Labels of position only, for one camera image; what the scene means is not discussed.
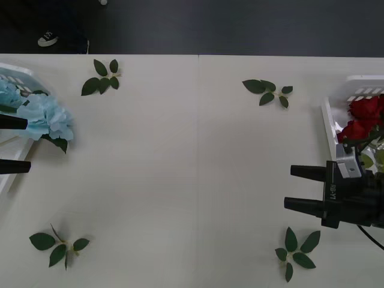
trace green leaf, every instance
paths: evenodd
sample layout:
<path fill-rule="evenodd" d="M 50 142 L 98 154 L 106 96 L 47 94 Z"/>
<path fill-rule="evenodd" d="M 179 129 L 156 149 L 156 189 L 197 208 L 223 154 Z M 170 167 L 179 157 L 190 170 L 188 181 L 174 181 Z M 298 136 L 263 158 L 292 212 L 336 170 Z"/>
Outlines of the green leaf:
<path fill-rule="evenodd" d="M 275 95 L 268 92 L 268 93 L 265 93 L 261 99 L 260 99 L 260 102 L 259 102 L 259 106 L 263 106 L 265 105 L 266 103 L 269 103 L 271 102 L 273 99 L 275 98 Z"/>
<path fill-rule="evenodd" d="M 3 112 L 3 113 L 16 113 L 17 112 L 17 108 L 8 107 L 8 106 L 5 106 L 5 105 L 0 105 L 0 112 Z"/>
<path fill-rule="evenodd" d="M 44 251 L 54 246 L 56 243 L 54 237 L 50 236 L 47 233 L 36 233 L 29 237 L 32 245 L 40 251 Z"/>
<path fill-rule="evenodd" d="M 64 262 L 65 270 L 67 270 L 67 265 L 68 265 L 68 251 L 65 254 L 65 262 Z"/>
<path fill-rule="evenodd" d="M 112 86 L 113 89 L 119 89 L 119 80 L 113 76 L 111 79 L 110 79 L 110 85 Z"/>
<path fill-rule="evenodd" d="M 283 94 L 288 94 L 288 93 L 291 93 L 293 91 L 293 87 L 292 86 L 284 86 L 281 90 L 281 93 Z"/>
<path fill-rule="evenodd" d="M 374 154 L 374 157 L 379 164 L 384 164 L 384 150 L 377 150 L 377 152 Z"/>
<path fill-rule="evenodd" d="M 43 90 L 35 90 L 34 92 L 32 92 L 31 94 L 46 94 L 48 96 L 48 93 L 47 92 L 44 92 Z"/>
<path fill-rule="evenodd" d="M 292 279 L 293 275 L 293 267 L 291 263 L 287 263 L 287 269 L 286 269 L 286 280 L 289 282 Z"/>
<path fill-rule="evenodd" d="M 264 85 L 264 87 L 268 90 L 270 90 L 271 92 L 275 92 L 276 90 L 276 85 L 273 84 L 272 82 L 270 81 L 265 81 L 265 80 L 260 80 L 261 83 Z"/>
<path fill-rule="evenodd" d="M 287 260 L 287 250 L 285 250 L 284 248 L 277 248 L 277 249 L 275 249 L 275 252 L 276 252 L 277 257 L 281 261 Z"/>
<path fill-rule="evenodd" d="M 100 94 L 104 93 L 110 85 L 110 81 L 108 78 L 101 78 L 100 80 L 100 87 L 98 90 L 100 91 Z"/>
<path fill-rule="evenodd" d="M 254 94 L 261 94 L 265 92 L 265 86 L 258 80 L 246 80 L 242 82 L 248 91 Z"/>
<path fill-rule="evenodd" d="M 49 256 L 49 267 L 57 264 L 61 259 L 64 258 L 67 253 L 67 246 L 65 244 L 60 244 L 55 249 L 53 249 L 52 253 Z"/>
<path fill-rule="evenodd" d="M 309 257 L 301 252 L 297 252 L 293 255 L 294 261 L 299 264 L 300 266 L 307 268 L 307 269 L 314 269 L 316 268 L 315 264 L 312 262 Z"/>
<path fill-rule="evenodd" d="M 82 88 L 82 96 L 87 96 L 93 94 L 99 87 L 100 80 L 99 78 L 93 77 L 88 79 Z"/>
<path fill-rule="evenodd" d="M 118 68 L 119 68 L 119 64 L 118 62 L 116 61 L 116 59 L 112 60 L 109 64 L 109 69 L 112 73 L 117 73 L 118 71 Z"/>
<path fill-rule="evenodd" d="M 62 149 L 64 153 L 67 153 L 68 141 L 66 141 L 65 139 L 61 139 L 61 138 L 52 139 L 48 134 L 42 135 L 41 138 L 46 139 L 49 142 L 55 144 L 57 147 Z"/>
<path fill-rule="evenodd" d="M 313 249 L 315 249 L 315 247 L 319 244 L 319 241 L 320 241 L 320 231 L 315 231 L 308 236 L 304 244 L 301 245 L 300 250 L 303 253 L 312 252 Z"/>
<path fill-rule="evenodd" d="M 372 161 L 371 157 L 369 157 L 367 154 L 362 153 L 361 154 L 361 160 L 364 162 L 364 167 L 366 169 L 373 166 L 373 161 Z"/>
<path fill-rule="evenodd" d="M 88 243 L 89 243 L 89 240 L 85 238 L 80 238 L 76 240 L 75 243 L 73 244 L 73 250 L 74 251 L 83 250 L 88 245 Z"/>
<path fill-rule="evenodd" d="M 52 230 L 53 230 L 53 233 L 56 235 L 56 237 L 60 240 L 60 242 L 64 242 L 60 237 L 59 235 L 57 234 L 55 228 L 53 228 L 52 224 L 50 225 L 52 227 Z"/>
<path fill-rule="evenodd" d="M 298 240 L 290 227 L 288 227 L 286 232 L 286 248 L 288 252 L 293 252 L 298 248 Z"/>
<path fill-rule="evenodd" d="M 283 105 L 284 108 L 288 108 L 289 103 L 287 97 L 280 96 L 278 99 L 280 100 L 280 103 L 281 105 Z"/>
<path fill-rule="evenodd" d="M 97 61 L 96 59 L 94 59 L 94 65 L 95 65 L 96 72 L 100 76 L 107 76 L 108 75 L 107 68 L 104 66 L 103 63 L 101 63 L 100 61 Z"/>

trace blue flower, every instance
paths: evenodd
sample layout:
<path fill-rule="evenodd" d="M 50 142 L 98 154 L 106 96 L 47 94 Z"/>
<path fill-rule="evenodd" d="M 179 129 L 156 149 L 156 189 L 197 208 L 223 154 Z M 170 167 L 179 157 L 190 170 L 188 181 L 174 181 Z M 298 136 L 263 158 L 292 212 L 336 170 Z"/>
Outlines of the blue flower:
<path fill-rule="evenodd" d="M 0 104 L 8 107 L 19 108 L 25 102 L 18 89 L 12 83 L 0 78 Z"/>
<path fill-rule="evenodd" d="M 19 134 L 38 140 L 42 135 L 49 134 L 52 139 L 72 140 L 72 117 L 61 107 L 56 98 L 45 94 L 30 94 L 29 103 L 21 105 L 17 116 L 28 120 L 26 130 L 18 130 Z"/>

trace white basket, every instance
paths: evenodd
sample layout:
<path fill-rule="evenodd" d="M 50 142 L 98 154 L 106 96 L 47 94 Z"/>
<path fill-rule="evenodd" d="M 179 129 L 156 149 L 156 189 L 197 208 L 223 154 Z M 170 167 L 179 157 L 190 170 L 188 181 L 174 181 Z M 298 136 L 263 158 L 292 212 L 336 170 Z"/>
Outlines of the white basket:
<path fill-rule="evenodd" d="M 29 95 L 36 90 L 48 92 L 35 73 L 27 68 L 0 63 L 0 78 L 16 85 L 22 95 Z M 33 142 L 32 139 L 18 136 L 12 130 L 0 130 L 0 158 L 24 160 Z M 16 174 L 0 175 L 0 194 L 8 192 L 15 177 Z"/>
<path fill-rule="evenodd" d="M 325 98 L 322 104 L 322 112 L 333 161 L 338 162 L 336 153 L 336 146 L 338 145 L 337 133 L 341 132 L 347 126 L 347 123 L 352 120 L 350 113 L 348 113 L 349 104 L 363 98 L 372 98 L 381 93 L 384 94 L 383 75 L 354 75 L 349 76 L 338 90 Z M 367 154 L 374 160 L 369 151 Z M 375 166 L 372 166 L 370 170 L 373 173 L 377 172 Z"/>

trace sneaker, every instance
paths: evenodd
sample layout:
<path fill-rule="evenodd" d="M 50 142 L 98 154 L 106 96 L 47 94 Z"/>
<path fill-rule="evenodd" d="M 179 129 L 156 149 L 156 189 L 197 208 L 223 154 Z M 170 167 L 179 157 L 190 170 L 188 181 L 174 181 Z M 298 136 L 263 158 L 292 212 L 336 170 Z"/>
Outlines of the sneaker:
<path fill-rule="evenodd" d="M 54 33 L 47 31 L 38 41 L 37 44 L 40 47 L 48 47 L 54 45 L 58 38 Z"/>

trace white tabletop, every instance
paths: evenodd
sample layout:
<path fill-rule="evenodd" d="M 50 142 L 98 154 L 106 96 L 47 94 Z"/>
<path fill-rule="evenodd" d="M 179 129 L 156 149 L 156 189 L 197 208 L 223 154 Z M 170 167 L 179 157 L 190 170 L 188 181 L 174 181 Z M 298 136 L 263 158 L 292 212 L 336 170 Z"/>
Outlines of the white tabletop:
<path fill-rule="evenodd" d="M 119 61 L 121 87 L 81 97 L 93 59 Z M 290 165 L 330 158 L 320 111 L 351 74 L 384 59 L 238 56 L 1 55 L 36 71 L 72 112 L 67 154 L 34 145 L 32 169 L 0 195 L 1 287 L 382 287 L 382 251 L 351 224 L 334 230 L 283 208 L 322 198 Z M 290 108 L 260 107 L 243 80 L 292 85 Z M 48 268 L 29 236 L 50 223 L 91 243 Z M 317 268 L 289 284 L 274 249 L 290 226 L 321 230 Z M 369 229 L 381 242 L 384 231 Z"/>

